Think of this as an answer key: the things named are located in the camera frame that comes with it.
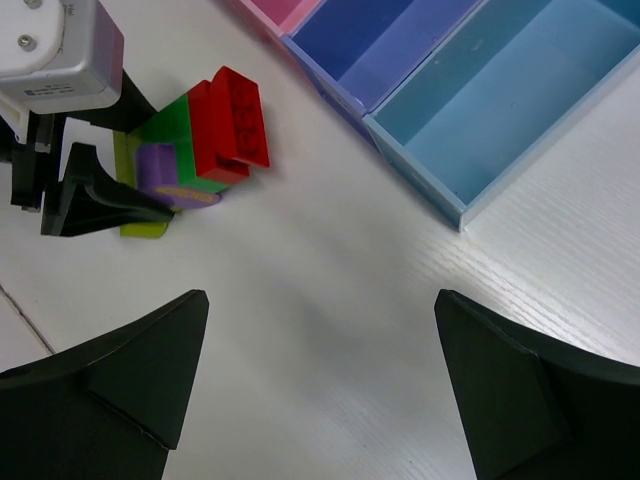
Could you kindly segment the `purple lego brick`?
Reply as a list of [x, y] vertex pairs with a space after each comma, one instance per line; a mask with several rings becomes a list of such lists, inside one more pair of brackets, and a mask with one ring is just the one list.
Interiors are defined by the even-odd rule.
[[221, 200], [218, 193], [180, 184], [176, 149], [172, 144], [151, 143], [138, 147], [134, 167], [136, 188], [175, 211], [206, 208]]

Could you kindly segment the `yellow-green lego plate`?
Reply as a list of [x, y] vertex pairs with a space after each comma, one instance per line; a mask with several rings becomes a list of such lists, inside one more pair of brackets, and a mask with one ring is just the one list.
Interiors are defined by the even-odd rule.
[[[115, 177], [119, 183], [136, 187], [135, 152], [141, 145], [139, 137], [113, 132]], [[171, 217], [160, 217], [156, 211], [144, 210], [139, 203], [124, 207], [124, 223], [119, 226], [122, 237], [145, 240], [160, 239], [168, 230]]]

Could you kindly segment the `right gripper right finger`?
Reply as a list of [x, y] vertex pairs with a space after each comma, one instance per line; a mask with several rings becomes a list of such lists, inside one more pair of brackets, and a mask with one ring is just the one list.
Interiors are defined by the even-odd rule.
[[453, 290], [434, 312], [477, 478], [638, 478], [638, 367]]

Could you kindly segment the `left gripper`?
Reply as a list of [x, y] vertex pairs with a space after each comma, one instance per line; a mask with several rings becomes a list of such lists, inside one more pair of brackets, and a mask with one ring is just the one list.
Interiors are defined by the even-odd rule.
[[[121, 95], [115, 104], [76, 111], [74, 119], [129, 134], [156, 113], [124, 71]], [[19, 143], [7, 122], [1, 120], [1, 162], [12, 166], [10, 203], [39, 212], [45, 192], [43, 235], [75, 237], [119, 227], [124, 223], [124, 207], [137, 203], [144, 210], [173, 219], [169, 207], [111, 177], [93, 145], [71, 146], [63, 179], [58, 181], [66, 119], [64, 113], [31, 114], [25, 144]]]

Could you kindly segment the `red lego brick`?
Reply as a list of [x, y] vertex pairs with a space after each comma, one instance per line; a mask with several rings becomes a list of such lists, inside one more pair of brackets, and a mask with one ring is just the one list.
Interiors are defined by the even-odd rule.
[[199, 179], [234, 185], [271, 166], [257, 83], [223, 66], [187, 98]]

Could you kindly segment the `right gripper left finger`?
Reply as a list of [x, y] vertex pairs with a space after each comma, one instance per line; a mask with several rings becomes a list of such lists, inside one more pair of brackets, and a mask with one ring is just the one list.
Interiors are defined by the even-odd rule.
[[209, 301], [191, 290], [1, 374], [4, 479], [160, 479], [178, 446]]

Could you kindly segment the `green lego brick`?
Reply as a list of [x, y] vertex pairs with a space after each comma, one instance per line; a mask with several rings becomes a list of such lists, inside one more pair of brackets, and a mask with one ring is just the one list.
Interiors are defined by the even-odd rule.
[[165, 106], [128, 135], [131, 134], [140, 138], [140, 146], [164, 143], [172, 144], [175, 147], [178, 179], [182, 186], [194, 187], [212, 193], [221, 193], [231, 187], [228, 183], [200, 178], [196, 174], [195, 147], [186, 94]]

